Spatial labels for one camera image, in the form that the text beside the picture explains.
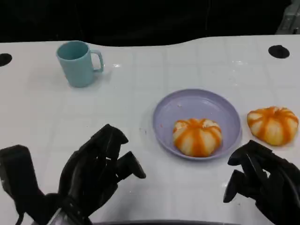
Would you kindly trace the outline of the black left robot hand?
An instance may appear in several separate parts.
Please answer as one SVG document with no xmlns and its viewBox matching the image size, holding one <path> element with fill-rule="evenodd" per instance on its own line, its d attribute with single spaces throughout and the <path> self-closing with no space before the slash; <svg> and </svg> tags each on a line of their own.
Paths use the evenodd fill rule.
<svg viewBox="0 0 300 225">
<path fill-rule="evenodd" d="M 120 181 L 130 175 L 146 178 L 131 151 L 119 156 L 126 143 L 121 130 L 106 124 L 68 159 L 60 175 L 58 195 L 71 222 L 90 225 L 89 216 L 107 203 Z"/>
</svg>

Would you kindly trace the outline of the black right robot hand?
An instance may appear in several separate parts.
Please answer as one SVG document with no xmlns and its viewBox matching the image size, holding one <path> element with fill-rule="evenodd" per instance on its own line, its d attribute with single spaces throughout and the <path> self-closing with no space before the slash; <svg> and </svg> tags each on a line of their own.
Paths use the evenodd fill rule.
<svg viewBox="0 0 300 225">
<path fill-rule="evenodd" d="M 298 167 L 253 140 L 235 150 L 228 165 L 241 165 L 243 171 L 233 171 L 224 203 L 240 194 L 255 200 L 259 211 L 275 225 L 300 223 Z"/>
</svg>

